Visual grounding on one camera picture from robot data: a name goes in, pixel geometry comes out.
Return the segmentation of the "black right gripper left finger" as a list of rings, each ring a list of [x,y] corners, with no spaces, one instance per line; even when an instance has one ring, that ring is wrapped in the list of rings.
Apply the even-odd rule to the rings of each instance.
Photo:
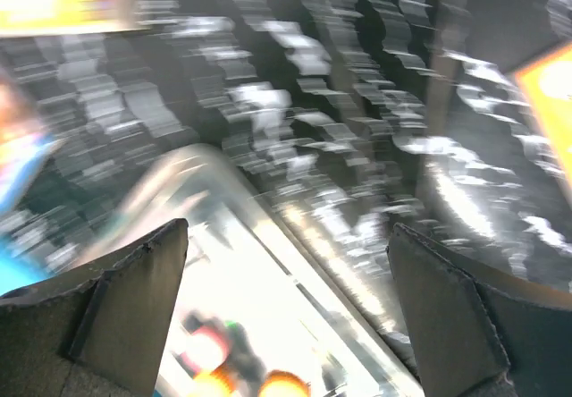
[[[3,396],[150,396],[187,257],[174,219],[1,297]]]

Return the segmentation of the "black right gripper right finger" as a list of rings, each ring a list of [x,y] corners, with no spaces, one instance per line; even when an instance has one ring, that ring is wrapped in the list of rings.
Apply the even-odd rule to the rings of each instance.
[[[571,296],[468,258],[404,224],[391,273],[427,396],[571,394]]]

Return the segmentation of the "teal box lid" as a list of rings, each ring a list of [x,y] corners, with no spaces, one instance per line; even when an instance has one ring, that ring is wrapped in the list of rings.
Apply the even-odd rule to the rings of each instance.
[[[47,279],[41,260],[29,254],[42,252],[49,224],[18,204],[60,147],[51,135],[35,132],[1,145],[1,292]]]

